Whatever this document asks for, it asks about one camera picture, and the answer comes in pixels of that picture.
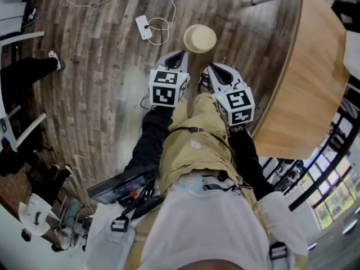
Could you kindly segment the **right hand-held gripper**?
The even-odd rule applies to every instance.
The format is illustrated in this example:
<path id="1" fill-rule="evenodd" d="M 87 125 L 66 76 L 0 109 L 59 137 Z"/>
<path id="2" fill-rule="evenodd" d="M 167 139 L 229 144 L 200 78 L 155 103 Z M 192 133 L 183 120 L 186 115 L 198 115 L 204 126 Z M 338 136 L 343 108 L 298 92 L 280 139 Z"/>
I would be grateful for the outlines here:
<path id="1" fill-rule="evenodd" d="M 225 64 L 211 63 L 206 67 L 217 110 L 229 126 L 252 122 L 255 102 L 251 88 L 240 73 Z"/>

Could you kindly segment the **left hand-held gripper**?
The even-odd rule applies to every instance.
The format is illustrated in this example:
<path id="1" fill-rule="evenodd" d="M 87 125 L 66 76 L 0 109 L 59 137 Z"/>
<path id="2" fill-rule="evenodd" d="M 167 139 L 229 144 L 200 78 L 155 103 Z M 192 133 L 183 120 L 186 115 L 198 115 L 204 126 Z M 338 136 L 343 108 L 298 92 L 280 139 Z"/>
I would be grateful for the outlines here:
<path id="1" fill-rule="evenodd" d="M 189 81 L 187 51 L 173 51 L 162 56 L 150 70 L 150 105 L 176 107 L 184 98 Z"/>

